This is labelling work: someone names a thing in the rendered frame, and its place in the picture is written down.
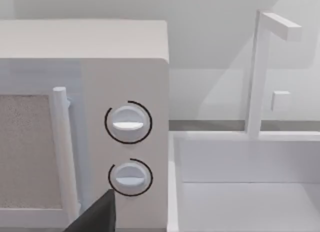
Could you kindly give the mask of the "microwave door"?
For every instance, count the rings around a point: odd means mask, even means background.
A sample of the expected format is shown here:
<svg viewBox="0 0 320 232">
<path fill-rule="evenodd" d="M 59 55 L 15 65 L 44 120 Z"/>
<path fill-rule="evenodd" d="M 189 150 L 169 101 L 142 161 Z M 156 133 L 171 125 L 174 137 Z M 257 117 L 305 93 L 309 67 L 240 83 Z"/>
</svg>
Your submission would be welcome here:
<svg viewBox="0 0 320 232">
<path fill-rule="evenodd" d="M 70 103 L 80 71 L 72 60 L 0 65 L 0 226 L 72 222 L 63 208 L 53 88 L 65 87 Z"/>
</svg>

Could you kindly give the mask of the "tall white tap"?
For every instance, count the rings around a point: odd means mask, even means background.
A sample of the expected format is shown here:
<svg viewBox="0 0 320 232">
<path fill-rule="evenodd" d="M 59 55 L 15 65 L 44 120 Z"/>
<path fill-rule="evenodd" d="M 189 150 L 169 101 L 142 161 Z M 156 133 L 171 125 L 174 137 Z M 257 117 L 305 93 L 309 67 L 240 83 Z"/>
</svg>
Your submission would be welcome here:
<svg viewBox="0 0 320 232">
<path fill-rule="evenodd" d="M 248 89 L 247 116 L 245 132 L 251 140 L 259 137 L 262 121 L 262 107 L 271 34 L 278 38 L 299 42 L 302 38 L 301 25 L 269 10 L 256 12 L 255 30 L 253 37 L 250 78 Z"/>
</svg>

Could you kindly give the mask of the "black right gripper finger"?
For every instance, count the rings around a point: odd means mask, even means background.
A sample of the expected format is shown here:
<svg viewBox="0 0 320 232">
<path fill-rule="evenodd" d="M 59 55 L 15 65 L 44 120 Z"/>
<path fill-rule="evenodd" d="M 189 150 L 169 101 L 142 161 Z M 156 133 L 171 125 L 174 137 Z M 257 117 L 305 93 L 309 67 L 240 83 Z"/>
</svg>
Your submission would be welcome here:
<svg viewBox="0 0 320 232">
<path fill-rule="evenodd" d="M 108 189 L 64 232 L 116 232 L 115 191 Z"/>
</svg>

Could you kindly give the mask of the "pale microwave oven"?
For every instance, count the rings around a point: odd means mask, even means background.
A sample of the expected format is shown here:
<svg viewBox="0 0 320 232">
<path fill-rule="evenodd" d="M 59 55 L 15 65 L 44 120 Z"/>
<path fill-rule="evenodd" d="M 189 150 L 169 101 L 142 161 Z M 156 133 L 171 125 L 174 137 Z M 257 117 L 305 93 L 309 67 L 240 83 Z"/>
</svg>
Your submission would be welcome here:
<svg viewBox="0 0 320 232">
<path fill-rule="evenodd" d="M 167 23 L 125 19 L 0 20 L 0 65 L 43 60 L 67 60 L 80 65 L 79 92 L 69 105 L 79 216 L 113 189 L 115 232 L 167 232 Z M 119 140 L 108 128 L 112 110 L 127 105 L 142 109 L 146 116 L 145 131 L 139 140 Z M 143 165 L 149 173 L 147 187 L 140 193 L 125 194 L 113 185 L 113 170 L 128 162 Z M 0 226 L 0 232 L 64 232 L 75 220 L 50 227 Z"/>
</svg>

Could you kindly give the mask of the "white sink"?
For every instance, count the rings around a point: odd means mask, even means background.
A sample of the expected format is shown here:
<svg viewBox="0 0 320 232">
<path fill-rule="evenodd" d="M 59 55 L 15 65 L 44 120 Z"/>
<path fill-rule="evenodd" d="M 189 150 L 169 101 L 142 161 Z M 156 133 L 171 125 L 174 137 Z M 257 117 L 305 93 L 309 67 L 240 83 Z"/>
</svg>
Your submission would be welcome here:
<svg viewBox="0 0 320 232">
<path fill-rule="evenodd" d="M 320 232 L 320 133 L 171 131 L 176 232 Z"/>
</svg>

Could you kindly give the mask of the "white microwave knob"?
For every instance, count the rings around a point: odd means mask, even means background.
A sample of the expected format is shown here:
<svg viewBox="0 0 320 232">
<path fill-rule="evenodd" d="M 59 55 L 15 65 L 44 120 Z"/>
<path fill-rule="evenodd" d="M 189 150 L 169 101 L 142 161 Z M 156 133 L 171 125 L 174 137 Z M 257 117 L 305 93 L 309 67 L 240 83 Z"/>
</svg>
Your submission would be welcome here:
<svg viewBox="0 0 320 232">
<path fill-rule="evenodd" d="M 142 192 L 150 180 L 147 169 L 136 162 L 127 162 L 115 167 L 111 181 L 114 187 L 124 194 L 138 194 Z"/>
<path fill-rule="evenodd" d="M 107 125 L 116 139 L 133 142 L 144 136 L 147 118 L 137 106 L 124 105 L 112 110 Z"/>
</svg>

